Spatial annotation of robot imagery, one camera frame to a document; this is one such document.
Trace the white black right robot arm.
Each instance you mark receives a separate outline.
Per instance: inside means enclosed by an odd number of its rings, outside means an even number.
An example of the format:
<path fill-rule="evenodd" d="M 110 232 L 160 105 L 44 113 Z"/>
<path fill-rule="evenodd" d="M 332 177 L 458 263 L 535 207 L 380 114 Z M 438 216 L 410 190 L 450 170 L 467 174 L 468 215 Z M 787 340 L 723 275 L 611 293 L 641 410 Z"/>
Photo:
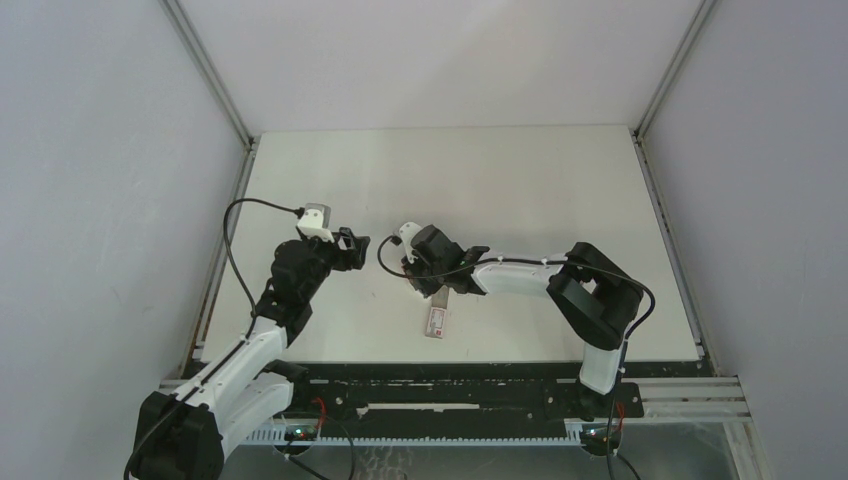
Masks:
<path fill-rule="evenodd" d="M 577 242 L 566 253 L 507 255 L 487 246 L 462 248 L 442 230 L 408 222 L 388 237 L 403 249 L 397 278 L 431 297 L 446 288 L 457 294 L 518 294 L 547 298 L 583 341 L 578 402 L 592 416 L 605 415 L 618 400 L 627 344 L 647 318 L 644 300 L 656 298 L 598 248 Z"/>

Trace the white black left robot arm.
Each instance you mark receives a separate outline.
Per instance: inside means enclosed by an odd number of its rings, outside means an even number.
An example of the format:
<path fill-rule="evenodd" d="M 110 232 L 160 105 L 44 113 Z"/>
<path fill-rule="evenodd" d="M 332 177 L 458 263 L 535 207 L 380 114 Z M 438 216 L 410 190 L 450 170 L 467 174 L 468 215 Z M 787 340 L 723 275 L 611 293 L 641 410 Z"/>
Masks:
<path fill-rule="evenodd" d="M 216 479 L 237 446 L 273 415 L 305 414 L 311 388 L 271 369 L 312 315 L 333 271 L 364 266 L 370 239 L 346 227 L 281 243 L 247 331 L 172 392 L 140 407 L 126 479 Z"/>

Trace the red white staples box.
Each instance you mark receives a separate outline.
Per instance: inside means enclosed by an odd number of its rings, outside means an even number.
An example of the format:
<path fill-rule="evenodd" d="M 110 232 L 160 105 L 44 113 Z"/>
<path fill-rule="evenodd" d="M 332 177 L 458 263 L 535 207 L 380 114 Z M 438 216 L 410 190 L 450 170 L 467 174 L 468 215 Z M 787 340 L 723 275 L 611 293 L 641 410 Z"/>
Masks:
<path fill-rule="evenodd" d="M 430 297 L 430 308 L 424 332 L 427 338 L 442 339 L 444 337 L 449 295 L 450 290 L 443 287 Z"/>

